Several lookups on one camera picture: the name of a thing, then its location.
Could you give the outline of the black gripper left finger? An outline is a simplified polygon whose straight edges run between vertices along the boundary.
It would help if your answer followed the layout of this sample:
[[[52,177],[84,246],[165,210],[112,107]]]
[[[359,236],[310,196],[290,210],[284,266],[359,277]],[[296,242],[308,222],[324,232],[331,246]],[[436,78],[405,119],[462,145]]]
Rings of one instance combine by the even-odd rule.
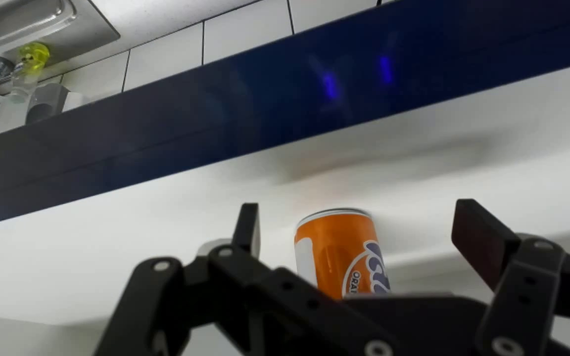
[[[260,206],[244,204],[238,216],[238,224],[233,236],[233,244],[252,258],[260,256],[262,232],[260,232]]]

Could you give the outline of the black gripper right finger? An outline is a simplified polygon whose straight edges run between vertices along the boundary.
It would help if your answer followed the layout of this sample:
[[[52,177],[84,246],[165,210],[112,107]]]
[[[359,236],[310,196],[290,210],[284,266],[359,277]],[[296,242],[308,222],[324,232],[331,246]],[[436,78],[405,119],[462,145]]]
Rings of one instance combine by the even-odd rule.
[[[452,244],[474,271],[492,289],[498,289],[510,260],[521,246],[521,238],[478,200],[458,200]]]

